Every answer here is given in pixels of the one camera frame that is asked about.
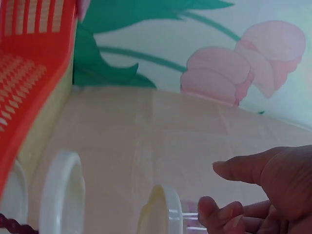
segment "hand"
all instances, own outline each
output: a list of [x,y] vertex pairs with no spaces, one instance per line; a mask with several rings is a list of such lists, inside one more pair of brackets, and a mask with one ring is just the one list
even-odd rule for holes
[[312,145],[279,147],[213,164],[227,180],[258,184],[269,200],[218,208],[210,197],[198,203],[198,220],[209,234],[310,234]]

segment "red basket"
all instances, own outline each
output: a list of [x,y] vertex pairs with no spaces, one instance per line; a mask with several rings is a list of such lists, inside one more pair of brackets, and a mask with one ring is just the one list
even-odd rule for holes
[[37,113],[73,52],[76,0],[3,0],[0,9],[0,196]]

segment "wall mural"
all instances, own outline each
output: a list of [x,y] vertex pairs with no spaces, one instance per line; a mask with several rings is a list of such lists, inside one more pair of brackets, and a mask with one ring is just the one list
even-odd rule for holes
[[[188,94],[238,106],[254,85],[265,98],[271,98],[301,62],[306,50],[305,34],[292,23],[268,20],[250,26],[239,36],[222,24],[191,11],[217,11],[233,6],[234,3],[220,0],[92,0],[84,21],[77,28],[74,84],[157,88],[149,77],[137,72],[139,63],[130,67],[112,66],[100,54],[107,52],[180,72],[180,91]],[[210,45],[198,48],[186,66],[181,66],[131,49],[98,46],[94,38],[94,34],[157,19],[192,19],[221,32],[236,46],[234,49]]]

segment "pink tulip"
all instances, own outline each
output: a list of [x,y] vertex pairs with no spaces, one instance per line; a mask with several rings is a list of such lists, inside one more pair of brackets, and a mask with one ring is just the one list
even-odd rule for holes
[[254,79],[253,70],[240,54],[221,47],[199,49],[189,58],[187,68],[181,76],[183,92],[236,106]]
[[296,70],[305,48],[305,35],[298,27],[276,20],[251,26],[235,51],[253,67],[253,84],[270,98]]

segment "clear plastic tube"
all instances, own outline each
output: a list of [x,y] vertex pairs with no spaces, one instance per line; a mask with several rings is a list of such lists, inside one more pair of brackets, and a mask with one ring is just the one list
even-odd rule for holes
[[197,203],[181,201],[183,216],[183,234],[207,234],[207,229],[198,221]]

